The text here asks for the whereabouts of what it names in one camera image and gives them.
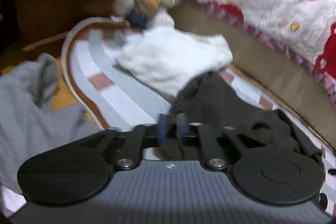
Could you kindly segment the dark brown knit sweater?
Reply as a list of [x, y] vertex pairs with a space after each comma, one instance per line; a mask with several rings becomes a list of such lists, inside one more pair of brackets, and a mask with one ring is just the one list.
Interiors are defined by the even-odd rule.
[[262, 110], [244, 102], [218, 72], [192, 79], [179, 92], [168, 114], [169, 126], [180, 113], [188, 122], [206, 124], [215, 133], [235, 133], [248, 147], [274, 145], [322, 164], [321, 150], [282, 110]]

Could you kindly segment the checkered white pink rug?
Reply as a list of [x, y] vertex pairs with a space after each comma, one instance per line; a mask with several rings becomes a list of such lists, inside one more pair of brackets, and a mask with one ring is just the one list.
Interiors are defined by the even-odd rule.
[[[125, 23], [93, 17], [76, 24], [63, 43], [64, 81], [101, 129], [119, 127], [127, 131], [141, 123], [153, 123], [169, 108], [162, 96], [116, 67], [114, 58], [129, 30]], [[221, 75], [245, 102], [262, 109], [283, 110], [322, 151], [325, 170], [335, 168], [335, 155], [328, 145], [284, 103], [233, 65], [223, 69]]]

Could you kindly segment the folded white garment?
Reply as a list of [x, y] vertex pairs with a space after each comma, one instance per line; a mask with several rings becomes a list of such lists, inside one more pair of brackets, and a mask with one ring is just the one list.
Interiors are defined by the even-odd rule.
[[233, 54], [222, 35], [196, 35], [161, 26], [126, 36], [115, 60], [143, 84], [175, 98], [196, 76], [228, 66]]

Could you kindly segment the grey garment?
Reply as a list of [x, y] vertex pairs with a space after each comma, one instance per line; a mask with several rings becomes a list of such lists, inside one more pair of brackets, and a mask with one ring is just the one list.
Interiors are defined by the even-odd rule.
[[80, 104], [52, 110], [58, 82], [57, 62], [46, 53], [1, 76], [1, 185], [15, 193], [27, 159], [100, 131]]

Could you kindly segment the beige bed frame side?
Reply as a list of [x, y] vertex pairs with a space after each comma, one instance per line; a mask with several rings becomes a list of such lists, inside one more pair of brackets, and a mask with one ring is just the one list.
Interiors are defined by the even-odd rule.
[[181, 31], [222, 34], [233, 53], [235, 66], [335, 148], [335, 80], [284, 43], [245, 24], [231, 7], [221, 9], [185, 0], [169, 13]]

